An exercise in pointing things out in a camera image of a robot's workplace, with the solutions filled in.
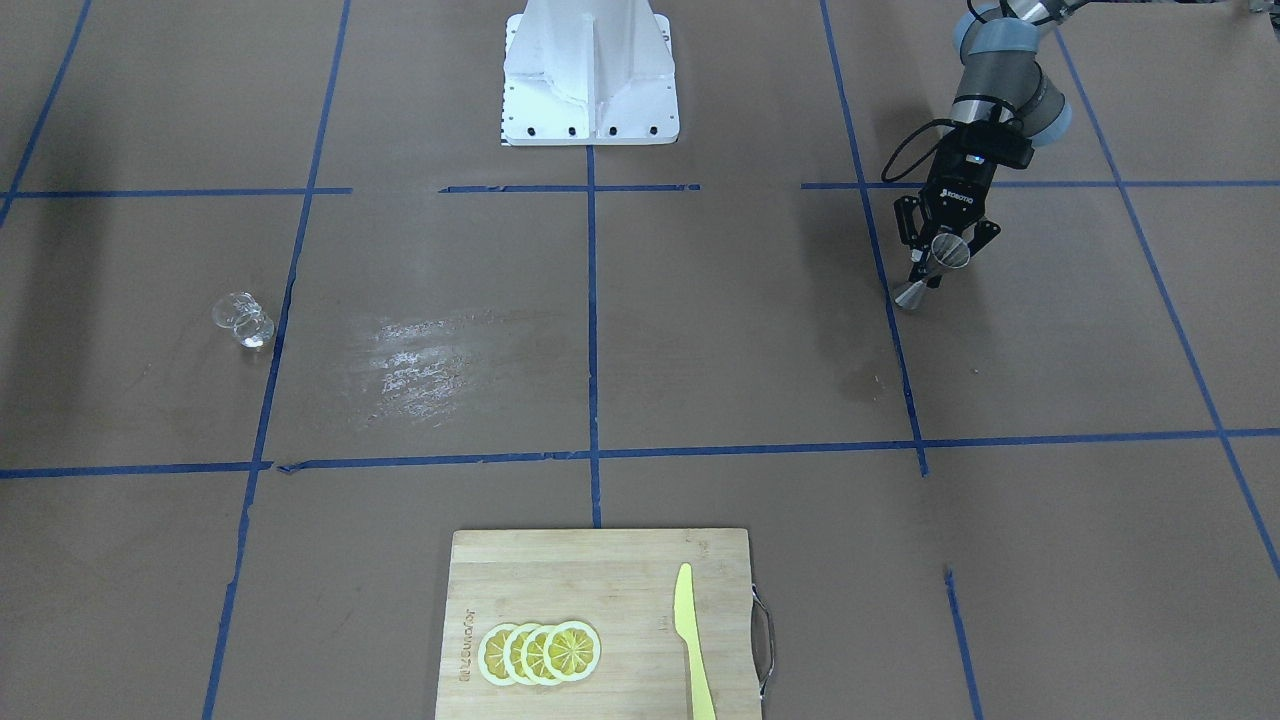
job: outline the yellow plastic knife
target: yellow plastic knife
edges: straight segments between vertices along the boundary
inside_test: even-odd
[[[694,568],[685,562],[676,575],[676,634],[689,648],[689,685],[694,696],[694,720],[716,720],[712,689],[703,667],[703,648],[698,641],[698,614],[694,611]]]

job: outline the lemon slice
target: lemon slice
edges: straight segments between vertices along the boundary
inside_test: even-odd
[[[541,628],[540,623],[525,623],[524,625],[517,625],[502,643],[502,667],[507,671],[508,678],[521,685],[536,684],[522,675],[520,673],[520,667],[524,665],[525,641],[529,638],[529,633],[532,633],[538,628]]]
[[[557,625],[541,625],[529,633],[520,652],[520,665],[517,666],[520,674],[539,685],[558,685],[562,682],[550,674],[543,653],[547,639],[556,628]]]
[[[516,680],[507,673],[507,666],[502,662],[503,647],[507,637],[516,629],[513,623],[503,623],[485,633],[480,641],[480,674],[485,680],[500,687],[515,685]]]
[[[543,665],[557,680],[572,683],[590,675],[600,662],[600,635],[580,620],[552,628],[543,647]]]

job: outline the floor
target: floor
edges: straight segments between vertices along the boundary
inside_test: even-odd
[[[1263,15],[1047,36],[904,314],[961,4],[655,0],[681,140],[594,150],[499,146],[521,5],[9,3],[0,716],[431,717],[454,530],[744,527],[768,717],[1280,717]]]

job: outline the white residue stain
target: white residue stain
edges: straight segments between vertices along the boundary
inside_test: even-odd
[[[493,386],[511,363],[524,366],[527,338],[545,318],[492,310],[397,323],[375,320],[355,336],[364,350],[348,366],[348,383],[370,406],[355,421],[362,429],[385,421],[442,427],[460,404]]]

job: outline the cone-shaped object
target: cone-shaped object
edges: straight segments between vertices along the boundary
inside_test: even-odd
[[[928,290],[931,279],[964,268],[970,258],[969,245],[963,237],[948,232],[938,233],[929,243],[929,255],[924,260],[924,277],[895,287],[893,304],[902,310],[915,310],[924,300],[924,291]]]

